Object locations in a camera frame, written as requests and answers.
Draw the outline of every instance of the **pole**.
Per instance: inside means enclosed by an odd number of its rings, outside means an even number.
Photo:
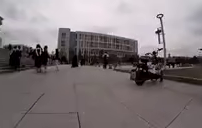
[[[161,30],[162,30],[162,41],[163,41],[163,50],[164,50],[164,69],[166,67],[166,41],[165,41],[165,32],[164,32],[164,27],[163,27],[163,14],[158,14],[156,17],[160,20],[161,24]]]

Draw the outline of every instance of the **white building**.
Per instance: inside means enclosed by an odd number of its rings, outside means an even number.
[[[60,28],[58,49],[68,60],[71,60],[74,54],[92,57],[100,56],[103,52],[124,57],[125,55],[137,55],[138,41],[101,33],[71,32],[69,28]]]

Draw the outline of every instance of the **curb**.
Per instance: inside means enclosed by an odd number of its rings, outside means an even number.
[[[131,72],[129,70],[122,70],[122,69],[114,69],[114,71],[123,72],[123,73],[130,73]],[[177,81],[177,82],[202,85],[202,79],[197,79],[197,78],[173,76],[173,75],[164,75],[163,78],[167,79],[167,80]]]
[[[5,73],[13,73],[15,70],[0,70],[0,74],[5,74]]]

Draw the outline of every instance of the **dark clothing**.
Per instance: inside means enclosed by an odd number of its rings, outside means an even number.
[[[107,64],[108,64],[107,55],[104,55],[104,58],[103,58],[103,68],[104,69],[106,69]]]
[[[44,51],[44,52],[42,53],[42,64],[43,64],[44,66],[47,66],[48,58],[49,58],[48,52],[47,52],[47,51]]]
[[[21,57],[22,57],[22,51],[16,50],[16,68],[20,68]]]
[[[83,65],[85,65],[85,59],[84,58],[81,59],[81,66],[83,66]]]
[[[9,65],[11,67],[14,67],[15,66],[15,50],[12,50],[11,53],[10,53],[10,57],[9,57]]]
[[[60,60],[58,50],[56,50],[56,53],[55,53],[55,59],[56,59],[56,60]]]
[[[74,67],[78,67],[78,58],[77,58],[77,56],[75,55],[74,57],[73,57],[73,59],[72,59],[72,66],[71,66],[72,68],[74,68]]]
[[[35,50],[35,66],[40,68],[42,65],[42,49],[37,48]]]

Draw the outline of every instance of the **cloudy sky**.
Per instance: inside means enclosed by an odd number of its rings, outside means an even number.
[[[158,13],[165,15],[167,51],[198,55],[202,0],[0,0],[0,36],[6,44],[40,42],[54,49],[58,28],[64,27],[134,38],[144,53],[162,47],[154,33]]]

